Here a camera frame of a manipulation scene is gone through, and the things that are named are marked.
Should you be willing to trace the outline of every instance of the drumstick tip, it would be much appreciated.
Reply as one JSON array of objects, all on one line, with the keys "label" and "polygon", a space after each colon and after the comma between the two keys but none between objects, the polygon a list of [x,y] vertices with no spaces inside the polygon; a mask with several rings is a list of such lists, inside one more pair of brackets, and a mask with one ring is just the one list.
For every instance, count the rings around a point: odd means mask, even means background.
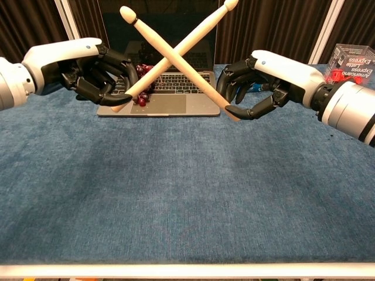
[{"label": "drumstick tip", "polygon": [[137,18],[136,13],[131,8],[126,7],[126,6],[122,6],[120,8],[120,14],[122,18],[125,19],[125,21],[130,24],[132,24]]},{"label": "drumstick tip", "polygon": [[232,11],[237,4],[238,0],[225,0],[224,2],[224,5],[227,7],[228,11]]}]

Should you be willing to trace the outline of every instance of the brown curtain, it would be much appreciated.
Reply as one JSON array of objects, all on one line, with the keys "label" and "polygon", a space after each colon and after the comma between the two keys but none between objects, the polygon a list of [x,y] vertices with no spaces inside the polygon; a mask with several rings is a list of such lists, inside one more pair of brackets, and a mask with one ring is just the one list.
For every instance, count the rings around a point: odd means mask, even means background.
[{"label": "brown curtain", "polygon": [[322,0],[239,1],[218,24],[215,63],[233,63],[260,49],[307,63],[330,3]]},{"label": "brown curtain", "polygon": [[97,37],[108,46],[103,18],[97,0],[69,0],[80,37]]},{"label": "brown curtain", "polygon": [[54,1],[0,0],[0,56],[19,63],[35,45],[68,40]]},{"label": "brown curtain", "polygon": [[345,0],[319,63],[328,63],[337,43],[375,47],[375,1]]}]

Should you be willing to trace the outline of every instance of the wooden drumstick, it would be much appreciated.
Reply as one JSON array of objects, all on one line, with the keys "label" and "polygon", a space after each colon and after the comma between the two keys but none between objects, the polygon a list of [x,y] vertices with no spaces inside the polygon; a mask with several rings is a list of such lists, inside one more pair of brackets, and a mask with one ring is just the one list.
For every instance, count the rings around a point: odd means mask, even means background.
[{"label": "wooden drumstick", "polygon": [[129,7],[123,6],[120,9],[121,16],[139,31],[141,35],[155,48],[160,54],[166,57],[179,71],[191,80],[201,91],[203,91],[213,102],[215,102],[231,119],[239,121],[237,117],[229,113],[225,107],[230,105],[194,68],[187,63],[173,48],[164,41],[153,29],[146,23],[137,19],[135,12]]},{"label": "wooden drumstick", "polygon": [[[202,23],[200,23],[174,48],[174,50],[180,56],[183,56],[188,50],[190,50],[197,42],[199,42],[207,33],[212,30],[228,11],[234,9],[237,4],[238,0],[226,0],[223,6],[221,6],[218,10],[208,16]],[[164,57],[148,73],[146,73],[140,80],[138,80],[127,91],[127,94],[130,94],[133,97],[137,97],[139,93],[141,93],[145,88],[147,88],[148,85],[154,82],[171,65],[172,64],[170,63],[170,61]],[[114,112],[119,112],[124,107],[125,105],[119,105],[117,107],[112,107],[112,110]]]}]

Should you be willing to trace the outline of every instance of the transparent box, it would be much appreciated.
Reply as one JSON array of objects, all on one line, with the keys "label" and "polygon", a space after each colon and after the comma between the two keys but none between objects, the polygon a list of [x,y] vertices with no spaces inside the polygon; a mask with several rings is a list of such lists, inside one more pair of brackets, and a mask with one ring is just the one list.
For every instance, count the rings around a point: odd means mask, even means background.
[{"label": "transparent box", "polygon": [[353,78],[366,85],[375,79],[375,51],[369,46],[336,44],[324,73],[327,83]]}]

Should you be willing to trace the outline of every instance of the black robotic finger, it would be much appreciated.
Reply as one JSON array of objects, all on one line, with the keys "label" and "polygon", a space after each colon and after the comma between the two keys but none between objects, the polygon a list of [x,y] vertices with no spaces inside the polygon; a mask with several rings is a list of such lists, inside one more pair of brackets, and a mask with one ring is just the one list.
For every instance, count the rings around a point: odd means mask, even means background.
[{"label": "black robotic finger", "polygon": [[123,71],[103,61],[99,61],[96,64],[96,67],[102,69],[103,71],[107,71],[116,77],[120,77],[124,75]]},{"label": "black robotic finger", "polygon": [[97,48],[100,54],[100,62],[112,66],[120,72],[114,70],[114,72],[109,71],[110,73],[113,73],[117,77],[128,77],[131,85],[134,85],[138,81],[137,71],[130,59],[115,50],[108,49],[103,44],[98,45]]},{"label": "black robotic finger", "polygon": [[230,83],[225,93],[225,99],[228,102],[232,102],[232,100],[234,100],[234,98],[236,97],[237,91],[240,87],[241,87],[241,84],[239,83]]},{"label": "black robotic finger", "polygon": [[236,95],[236,104],[239,104],[244,99],[247,90],[253,85],[253,83],[249,84],[243,84],[240,88],[237,89],[237,95]]},{"label": "black robotic finger", "polygon": [[111,95],[111,84],[106,84],[99,89],[86,81],[83,77],[79,77],[77,85],[74,88],[78,95],[90,100],[91,102],[103,106],[115,107],[117,105],[126,104],[132,100],[132,96],[128,94]]},{"label": "black robotic finger", "polygon": [[263,115],[270,113],[271,111],[275,110],[276,107],[277,106],[275,106],[274,98],[272,95],[270,95],[258,104],[255,104],[253,108],[242,109],[234,105],[227,105],[225,109],[240,119],[253,120],[261,118]]},{"label": "black robotic finger", "polygon": [[99,85],[111,84],[113,88],[116,85],[116,81],[107,72],[97,67],[93,67],[91,76],[98,81]]},{"label": "black robotic finger", "polygon": [[121,78],[121,79],[122,79],[122,82],[124,83],[124,88],[125,88],[125,90],[127,91],[127,90],[130,88],[130,82],[129,82],[129,79],[128,79],[128,77]]},{"label": "black robotic finger", "polygon": [[247,60],[240,60],[236,63],[233,63],[231,65],[228,65],[224,68],[223,72],[227,75],[232,77],[232,79],[242,76],[252,69],[249,68],[249,65],[247,63]]},{"label": "black robotic finger", "polygon": [[235,117],[242,120],[253,120],[249,113],[250,109],[242,109],[234,105],[227,105],[225,109],[232,113]]},{"label": "black robotic finger", "polygon": [[257,83],[263,84],[268,82],[267,79],[260,75],[258,71],[252,70],[251,72],[245,73],[233,79],[234,83]]},{"label": "black robotic finger", "polygon": [[222,95],[228,102],[230,101],[229,101],[229,98],[227,97],[226,92],[227,92],[227,87],[228,87],[230,80],[231,80],[230,76],[228,76],[225,72],[222,71],[216,84],[216,91],[220,95]]}]

